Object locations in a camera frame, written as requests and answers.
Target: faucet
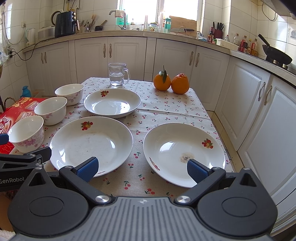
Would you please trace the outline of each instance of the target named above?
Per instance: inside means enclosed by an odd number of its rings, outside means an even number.
[[[111,15],[111,13],[115,12],[115,10],[112,10],[109,12],[109,15]],[[124,12],[124,24],[123,27],[120,27],[121,30],[126,30],[126,13]]]

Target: glass mug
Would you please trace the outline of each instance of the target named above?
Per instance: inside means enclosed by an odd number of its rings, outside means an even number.
[[[123,86],[129,82],[130,73],[124,63],[108,64],[110,84],[112,86]],[[124,82],[124,72],[128,74],[128,80]]]

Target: tiled floor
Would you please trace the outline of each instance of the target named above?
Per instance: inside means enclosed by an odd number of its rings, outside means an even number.
[[[216,130],[219,133],[220,139],[224,145],[224,148],[226,149],[226,151],[228,152],[228,156],[231,159],[231,162],[233,164],[233,170],[235,172],[239,172],[243,167],[243,163],[238,155],[238,153],[235,151],[226,131],[224,130],[219,118],[217,117],[217,115],[215,114],[215,112],[213,111],[207,111],[209,117],[212,119],[212,122],[216,128]]]

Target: blue gripper pad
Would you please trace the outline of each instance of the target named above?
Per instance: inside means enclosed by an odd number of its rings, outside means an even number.
[[[99,161],[96,157],[91,157],[85,162],[73,168],[73,172],[82,180],[89,182],[98,172]]]
[[[209,176],[209,173],[206,170],[191,160],[189,160],[187,163],[187,172],[196,183],[201,182]]]
[[[9,136],[7,133],[0,134],[0,145],[7,144],[9,141]]]

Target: table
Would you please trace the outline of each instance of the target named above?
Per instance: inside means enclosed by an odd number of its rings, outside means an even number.
[[[67,123],[92,116],[83,105],[83,100],[94,91],[112,88],[108,78],[89,78],[82,83],[83,99],[75,106],[67,106],[65,119],[53,126],[44,126],[44,142],[48,146],[55,133]],[[178,197],[187,188],[171,184],[155,173],[146,161],[143,153],[143,140],[146,133],[153,127],[168,123],[186,123],[203,129],[215,138],[226,155],[227,172],[233,172],[229,158],[225,152],[218,133],[206,110],[193,89],[184,95],[168,91],[158,91],[153,83],[131,80],[123,88],[136,92],[141,97],[141,105],[130,115],[119,118],[133,135],[133,149],[128,159],[116,170],[104,176],[92,178],[89,182],[100,191],[113,196],[169,196]],[[56,170],[50,161],[44,168],[51,172]]]

